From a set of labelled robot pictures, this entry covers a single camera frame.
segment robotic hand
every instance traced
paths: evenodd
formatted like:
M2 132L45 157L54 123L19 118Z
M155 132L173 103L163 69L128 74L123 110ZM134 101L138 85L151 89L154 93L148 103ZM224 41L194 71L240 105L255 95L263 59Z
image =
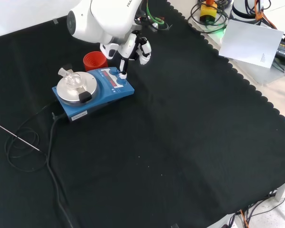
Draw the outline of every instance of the robotic hand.
M142 65L151 57L151 45L141 38L141 25L134 22L142 0L81 0L67 16L67 28L77 39L100 43L107 59L118 51L122 56L119 77L127 78L129 60Z

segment label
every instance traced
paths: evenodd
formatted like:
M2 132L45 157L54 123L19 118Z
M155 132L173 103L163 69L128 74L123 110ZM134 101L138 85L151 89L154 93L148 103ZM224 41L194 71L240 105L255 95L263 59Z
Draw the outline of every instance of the label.
M129 1L129 3L127 4L127 7L129 7L131 5L132 0Z
M72 121L79 119L80 117L83 117L84 115L87 115L87 111L84 111L82 113L79 113L77 115L74 115L73 117L71 117Z

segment white paper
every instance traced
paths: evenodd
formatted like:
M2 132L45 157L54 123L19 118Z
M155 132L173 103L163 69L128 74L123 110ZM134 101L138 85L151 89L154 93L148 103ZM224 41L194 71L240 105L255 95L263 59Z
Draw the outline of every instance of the white paper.
M282 36L276 29L230 20L219 55L270 68Z

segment black cloth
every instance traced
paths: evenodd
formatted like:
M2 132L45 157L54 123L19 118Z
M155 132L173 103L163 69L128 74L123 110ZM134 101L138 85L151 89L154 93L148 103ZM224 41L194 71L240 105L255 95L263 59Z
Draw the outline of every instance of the black cloth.
M143 30L152 59L130 62L134 95L57 126L52 165L83 228L205 228L285 183L285 118L165 0L150 7L173 26ZM83 70L84 55L99 49L58 21L0 37L8 129L54 99L61 66ZM31 123L42 148L55 108ZM61 227L49 174L10 167L6 136L0 130L0 227Z

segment red container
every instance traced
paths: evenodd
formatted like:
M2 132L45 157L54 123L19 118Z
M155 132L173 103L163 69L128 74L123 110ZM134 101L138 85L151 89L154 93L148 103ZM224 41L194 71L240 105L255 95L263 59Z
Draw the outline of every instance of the red container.
M84 57L85 71L108 67L106 57L100 51L93 51Z

